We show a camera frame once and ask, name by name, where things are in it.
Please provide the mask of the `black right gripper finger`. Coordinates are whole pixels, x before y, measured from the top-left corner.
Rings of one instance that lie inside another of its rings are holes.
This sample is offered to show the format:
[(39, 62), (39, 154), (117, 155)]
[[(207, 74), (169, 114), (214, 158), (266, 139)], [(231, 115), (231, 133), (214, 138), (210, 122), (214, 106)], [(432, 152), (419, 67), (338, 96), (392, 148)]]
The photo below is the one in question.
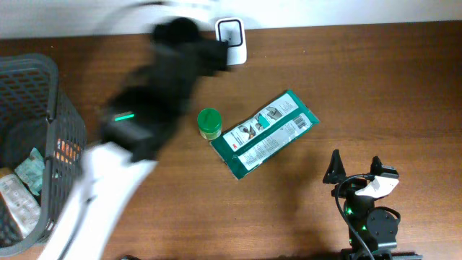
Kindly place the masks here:
[(332, 152), (331, 161), (329, 163), (326, 174), (323, 177), (324, 184), (338, 184), (346, 179), (346, 171), (341, 160), (341, 155), (338, 149)]
[(370, 174), (374, 176), (380, 176), (386, 172), (386, 169), (383, 167), (382, 162), (378, 156), (374, 156), (370, 166)]

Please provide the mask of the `green 3M wipes package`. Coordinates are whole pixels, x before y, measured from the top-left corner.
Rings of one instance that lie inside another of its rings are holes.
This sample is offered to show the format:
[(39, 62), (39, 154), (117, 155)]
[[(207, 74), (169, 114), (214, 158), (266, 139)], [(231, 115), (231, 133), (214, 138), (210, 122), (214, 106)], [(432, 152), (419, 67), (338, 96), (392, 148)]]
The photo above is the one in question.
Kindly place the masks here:
[(212, 140), (211, 146), (240, 180), (319, 123), (304, 102), (287, 90)]

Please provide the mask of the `mint green tissue pack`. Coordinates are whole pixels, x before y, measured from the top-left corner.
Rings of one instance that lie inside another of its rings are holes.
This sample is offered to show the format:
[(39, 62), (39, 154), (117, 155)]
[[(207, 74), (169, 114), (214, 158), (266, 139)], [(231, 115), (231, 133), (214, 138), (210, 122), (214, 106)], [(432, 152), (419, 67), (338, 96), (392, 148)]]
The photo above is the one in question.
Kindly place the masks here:
[(38, 149), (33, 148), (30, 155), (14, 169), (14, 172), (28, 186), (34, 196), (39, 196), (43, 186), (44, 170), (43, 156)]

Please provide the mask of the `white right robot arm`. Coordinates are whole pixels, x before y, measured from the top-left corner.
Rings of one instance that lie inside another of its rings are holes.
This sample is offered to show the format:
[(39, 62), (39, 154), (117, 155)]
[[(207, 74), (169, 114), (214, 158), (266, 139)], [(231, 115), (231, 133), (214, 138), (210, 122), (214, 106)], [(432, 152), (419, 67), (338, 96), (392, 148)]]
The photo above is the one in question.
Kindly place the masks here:
[(401, 214), (375, 202), (387, 197), (399, 183), (398, 171), (375, 156), (368, 173), (348, 176), (335, 149), (323, 177), (324, 184), (334, 188), (331, 196), (349, 230), (349, 248), (341, 250), (341, 258), (356, 259), (422, 259), (414, 252), (394, 253)]

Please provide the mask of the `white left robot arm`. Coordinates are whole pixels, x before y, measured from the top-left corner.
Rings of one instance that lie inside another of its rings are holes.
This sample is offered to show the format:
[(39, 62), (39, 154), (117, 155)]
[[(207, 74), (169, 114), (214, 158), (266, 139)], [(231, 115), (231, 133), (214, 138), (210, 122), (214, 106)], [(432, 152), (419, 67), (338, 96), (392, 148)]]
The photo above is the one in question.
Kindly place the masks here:
[(82, 175), (40, 257), (100, 259), (126, 205), (158, 164), (191, 107), (196, 83), (227, 68), (226, 41), (179, 17), (154, 27), (151, 63), (130, 72), (107, 101), (100, 141), (82, 153)]

